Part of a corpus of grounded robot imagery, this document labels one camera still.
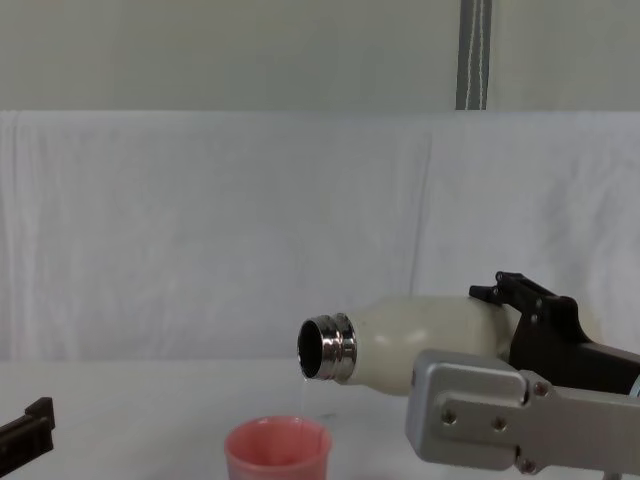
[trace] white tabletop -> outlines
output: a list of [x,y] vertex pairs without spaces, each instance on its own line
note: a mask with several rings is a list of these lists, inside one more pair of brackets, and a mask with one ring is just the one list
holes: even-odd
[[[404,437],[406,399],[305,383],[294,360],[0,364],[0,422],[54,399],[55,449],[10,474],[30,480],[225,479],[222,444],[245,420],[304,414],[334,439],[329,480],[507,479],[420,461]],[[599,479],[547,469],[538,479]]]

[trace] plastic cup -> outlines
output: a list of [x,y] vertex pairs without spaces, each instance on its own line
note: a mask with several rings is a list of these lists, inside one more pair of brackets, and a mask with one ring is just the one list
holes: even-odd
[[264,417],[236,427],[224,443],[230,480],[325,480],[331,435],[301,417]]

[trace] screw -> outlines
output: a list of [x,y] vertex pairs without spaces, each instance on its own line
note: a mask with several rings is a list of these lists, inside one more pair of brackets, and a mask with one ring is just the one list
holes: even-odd
[[442,412],[442,416],[440,418],[442,419],[442,423],[445,425],[453,425],[458,420],[455,412],[451,410],[445,410]]
[[496,432],[504,432],[507,429],[507,421],[502,417],[496,417],[491,422],[491,426]]
[[520,473],[531,475],[536,471],[536,464],[525,458],[518,462],[518,470],[520,470]]
[[549,393],[549,385],[542,382],[536,382],[533,386],[533,393],[535,393],[538,397],[546,397]]

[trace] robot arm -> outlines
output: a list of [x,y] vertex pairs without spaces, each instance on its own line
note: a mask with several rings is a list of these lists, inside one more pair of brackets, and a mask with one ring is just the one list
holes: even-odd
[[406,435],[427,462],[536,474],[547,466],[640,474],[637,397],[554,386],[495,358],[416,360]]
[[43,397],[29,405],[24,415],[0,427],[0,477],[53,449],[53,401]]
[[640,357],[592,342],[572,298],[520,274],[496,280],[469,293],[522,314],[509,363],[422,352],[406,422],[417,455],[524,474],[555,465],[639,475]]

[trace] black clamp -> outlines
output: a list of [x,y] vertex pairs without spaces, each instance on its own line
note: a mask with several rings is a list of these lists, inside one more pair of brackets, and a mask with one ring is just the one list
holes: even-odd
[[24,416],[0,427],[0,477],[53,450],[53,400],[43,397]]
[[496,281],[493,287],[472,286],[469,296],[522,314],[511,341],[512,367],[569,388],[629,395],[640,387],[640,356],[589,339],[573,298],[558,296],[520,273],[498,272]]

